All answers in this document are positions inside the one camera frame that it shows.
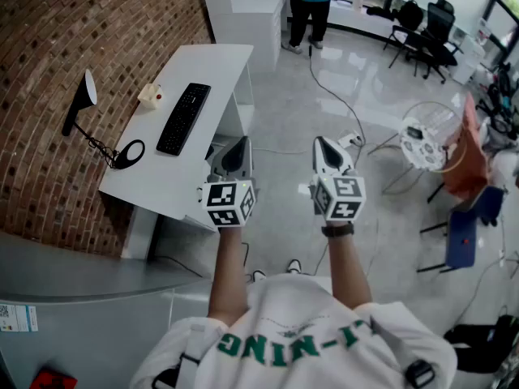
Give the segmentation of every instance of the black keyboard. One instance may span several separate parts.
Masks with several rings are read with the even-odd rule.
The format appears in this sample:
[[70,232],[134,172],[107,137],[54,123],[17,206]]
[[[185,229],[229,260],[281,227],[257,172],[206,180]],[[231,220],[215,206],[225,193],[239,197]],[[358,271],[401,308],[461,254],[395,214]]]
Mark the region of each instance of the black keyboard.
[[190,83],[178,100],[162,131],[157,150],[178,156],[191,133],[211,87]]

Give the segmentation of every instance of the orange cloth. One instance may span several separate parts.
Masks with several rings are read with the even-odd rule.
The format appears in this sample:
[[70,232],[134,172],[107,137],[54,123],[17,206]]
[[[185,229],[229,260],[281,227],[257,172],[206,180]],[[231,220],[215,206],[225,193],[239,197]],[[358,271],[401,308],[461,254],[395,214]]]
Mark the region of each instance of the orange cloth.
[[[452,170],[443,173],[445,190],[460,199],[470,199],[478,195],[481,189],[488,185],[487,157],[479,145],[478,121],[474,98],[469,93],[465,100],[465,110],[460,129],[448,140],[447,145],[457,141],[453,155],[448,159],[445,169],[453,166]],[[466,153],[459,165],[456,163]]]

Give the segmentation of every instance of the white t-shirt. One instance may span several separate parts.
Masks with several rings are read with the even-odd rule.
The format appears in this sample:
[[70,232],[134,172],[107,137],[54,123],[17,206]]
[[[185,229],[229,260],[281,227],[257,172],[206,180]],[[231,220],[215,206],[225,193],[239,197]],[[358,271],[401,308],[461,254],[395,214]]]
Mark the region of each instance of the white t-shirt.
[[313,277],[284,274],[250,288],[250,309],[232,327],[210,318],[175,323],[145,359],[130,387],[150,388],[160,372],[179,363],[193,323],[204,325],[204,355],[195,389],[406,387],[401,366],[371,318],[403,340],[435,370],[435,387],[450,387],[454,350],[402,303],[350,310]]

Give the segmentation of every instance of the brick wall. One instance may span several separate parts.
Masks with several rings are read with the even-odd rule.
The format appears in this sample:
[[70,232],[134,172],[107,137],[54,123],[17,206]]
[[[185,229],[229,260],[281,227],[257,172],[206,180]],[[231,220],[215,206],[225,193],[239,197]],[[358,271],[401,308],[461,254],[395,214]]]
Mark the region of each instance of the brick wall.
[[89,68],[98,103],[78,122],[115,147],[177,47],[210,42],[203,0],[0,3],[0,229],[119,256],[132,207],[97,191],[106,164],[63,119]]

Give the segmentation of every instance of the desk lamp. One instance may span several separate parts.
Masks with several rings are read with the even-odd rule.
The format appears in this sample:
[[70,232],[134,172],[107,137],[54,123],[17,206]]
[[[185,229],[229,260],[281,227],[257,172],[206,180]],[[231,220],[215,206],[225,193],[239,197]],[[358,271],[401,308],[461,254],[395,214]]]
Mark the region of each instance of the desk lamp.
[[[85,130],[83,130],[75,121],[75,118],[77,117],[80,109],[85,109],[96,104],[96,85],[94,84],[92,73],[87,69],[83,78],[81,79],[81,82],[79,83],[78,89],[74,95],[74,100],[72,101],[71,107],[69,108],[68,114],[66,115],[65,123],[63,124],[62,135],[67,137],[70,135],[72,127],[77,128],[79,132],[88,140],[88,145],[91,148],[97,148],[99,150],[100,154],[105,158],[106,163],[111,169],[126,169],[131,165],[134,165],[144,155],[145,146],[142,140],[134,139],[131,143],[124,147],[121,152],[117,152],[110,147],[106,147],[101,141],[96,140],[88,135]],[[136,143],[142,144],[142,151],[137,156],[137,158],[129,160],[128,151],[130,150],[130,147]]]

